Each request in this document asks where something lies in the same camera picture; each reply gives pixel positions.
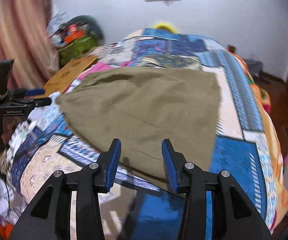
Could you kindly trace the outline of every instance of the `cardboard box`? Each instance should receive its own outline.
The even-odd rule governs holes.
[[[70,61],[44,85],[45,94],[39,97],[48,97],[55,91],[63,93],[72,81],[94,64],[96,60],[96,56],[89,56]]]

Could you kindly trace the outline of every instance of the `black clamp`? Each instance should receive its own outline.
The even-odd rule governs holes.
[[[186,194],[178,240],[205,238],[206,191],[212,192],[212,239],[271,239],[252,201],[228,171],[203,171],[175,152],[169,139],[162,142],[162,155],[171,188]]]
[[[98,193],[113,186],[121,156],[121,141],[80,171],[55,171],[43,184],[16,223],[9,240],[70,240],[72,191],[76,191],[76,236],[105,240]]]
[[[14,60],[4,60],[0,62],[0,152],[5,149],[3,134],[3,117],[26,116],[40,106],[49,106],[52,100],[48,97],[38,99],[23,99],[36,95],[44,95],[44,89],[21,88],[18,90],[8,90],[7,84],[12,71]]]

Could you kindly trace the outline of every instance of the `olive green cloth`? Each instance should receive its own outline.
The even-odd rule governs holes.
[[[99,151],[107,151],[113,138],[119,138],[120,162],[159,187],[154,177],[166,179],[161,154],[165,138],[187,161],[208,170],[219,102],[214,73],[151,67],[91,73],[57,99],[77,136]]]

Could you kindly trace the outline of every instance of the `orange object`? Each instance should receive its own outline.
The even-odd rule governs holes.
[[[13,225],[11,224],[7,224],[5,227],[0,225],[0,236],[4,240],[8,240],[12,230],[13,230]]]
[[[76,25],[76,24],[72,24],[72,25],[70,25],[70,26],[67,28],[67,30],[69,31],[69,34],[75,33],[75,32],[78,31],[77,25]]]
[[[73,33],[71,33],[70,35],[68,35],[68,36],[66,36],[64,38],[64,42],[66,44],[69,44],[71,41],[76,40],[76,39],[78,39],[78,38],[80,38],[80,37],[82,37],[84,35],[85,35],[85,32],[83,30],[73,32]]]

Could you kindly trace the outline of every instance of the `blue patterned blanket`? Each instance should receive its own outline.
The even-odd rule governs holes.
[[[215,73],[221,87],[221,106],[209,171],[218,173],[220,170],[228,170],[270,228],[275,215],[277,195],[267,141],[247,79],[232,54],[216,41],[204,36],[172,34],[150,28],[130,34],[116,46],[96,48],[91,54],[97,55],[100,61],[113,67],[132,61],[132,66],[187,67]],[[47,112],[48,107],[44,109],[44,114]],[[63,138],[57,154],[79,167],[95,161],[99,155],[71,132],[59,112],[44,131],[39,126],[34,127],[15,154],[11,170],[12,184],[22,194],[25,195],[25,183],[21,181],[26,176],[26,167],[34,164],[35,154],[42,151],[50,140],[54,140],[54,136]],[[111,216],[104,211],[104,206],[105,203],[110,203],[108,209],[114,209],[123,202],[123,198],[117,198],[121,202],[116,199],[113,203],[103,201],[100,208],[106,236],[114,236],[112,239],[137,240],[177,238],[183,198],[165,192],[121,167],[117,171],[115,183],[121,187],[121,192],[125,187],[135,193],[129,200],[127,210],[117,213],[119,221],[114,223],[119,226],[112,226],[114,223],[111,226],[106,224],[114,219],[103,219],[106,216],[104,214]],[[212,204],[211,196],[207,194],[205,239],[211,239],[211,235]]]

